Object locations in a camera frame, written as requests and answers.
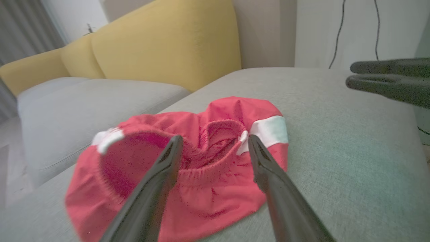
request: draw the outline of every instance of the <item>clothing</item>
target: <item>clothing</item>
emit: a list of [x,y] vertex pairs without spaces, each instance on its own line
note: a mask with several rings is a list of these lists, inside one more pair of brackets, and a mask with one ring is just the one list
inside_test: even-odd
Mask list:
[[256,134],[286,170],[285,119],[269,101],[229,97],[206,111],[139,115],[96,135],[78,158],[66,209],[85,242],[98,241],[174,135],[184,140],[159,241],[193,241],[256,212],[265,195],[253,182],[247,138]]

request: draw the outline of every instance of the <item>floor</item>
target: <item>floor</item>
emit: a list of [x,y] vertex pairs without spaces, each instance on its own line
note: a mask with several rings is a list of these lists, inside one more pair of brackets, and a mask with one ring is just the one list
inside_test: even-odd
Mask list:
[[26,171],[21,121],[18,117],[0,125],[0,169],[1,210],[33,192],[33,186]]

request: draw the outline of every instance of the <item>beige wall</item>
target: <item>beige wall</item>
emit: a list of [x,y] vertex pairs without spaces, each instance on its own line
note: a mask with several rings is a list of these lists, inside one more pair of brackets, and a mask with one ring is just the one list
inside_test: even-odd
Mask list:
[[[113,21],[152,0],[101,0]],[[233,0],[242,67],[292,67],[297,0]]]

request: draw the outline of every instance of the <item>gray sofa seat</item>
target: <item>gray sofa seat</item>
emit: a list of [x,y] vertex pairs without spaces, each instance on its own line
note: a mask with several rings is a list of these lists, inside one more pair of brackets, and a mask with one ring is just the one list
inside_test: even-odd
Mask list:
[[[201,112],[227,96],[267,99],[286,118],[287,173],[337,241],[428,241],[430,174],[412,108],[347,89],[348,74],[241,70],[162,112]],[[72,171],[1,213],[0,238],[78,241],[63,205]],[[267,206],[203,241],[275,241]]]
[[71,77],[23,92],[18,111],[34,186],[73,165],[95,133],[133,115],[158,113],[188,94],[171,84]]

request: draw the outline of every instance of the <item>red garment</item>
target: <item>red garment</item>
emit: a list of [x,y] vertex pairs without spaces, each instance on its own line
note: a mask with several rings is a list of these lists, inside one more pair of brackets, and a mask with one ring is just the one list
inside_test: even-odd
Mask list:
[[98,241],[174,135],[184,138],[181,166],[158,241],[193,241],[256,212],[266,201],[253,182],[247,137],[254,133],[286,170],[285,120],[269,101],[238,97],[199,114],[139,115],[96,135],[78,158],[65,204],[78,235]]

